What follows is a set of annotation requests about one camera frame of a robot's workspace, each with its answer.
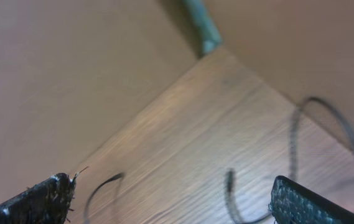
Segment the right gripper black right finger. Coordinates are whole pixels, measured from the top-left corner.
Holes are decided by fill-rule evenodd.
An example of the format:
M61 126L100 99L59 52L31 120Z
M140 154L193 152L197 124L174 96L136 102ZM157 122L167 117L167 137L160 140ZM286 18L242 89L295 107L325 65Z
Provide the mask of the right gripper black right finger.
M280 224L354 224L354 213L282 175L274 180L269 209Z

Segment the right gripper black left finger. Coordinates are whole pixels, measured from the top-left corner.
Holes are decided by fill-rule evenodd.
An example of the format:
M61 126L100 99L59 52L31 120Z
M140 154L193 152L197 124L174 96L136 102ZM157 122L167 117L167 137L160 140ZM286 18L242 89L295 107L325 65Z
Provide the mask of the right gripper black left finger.
M76 184L76 177L65 173L52 175L1 203L0 224L65 223Z

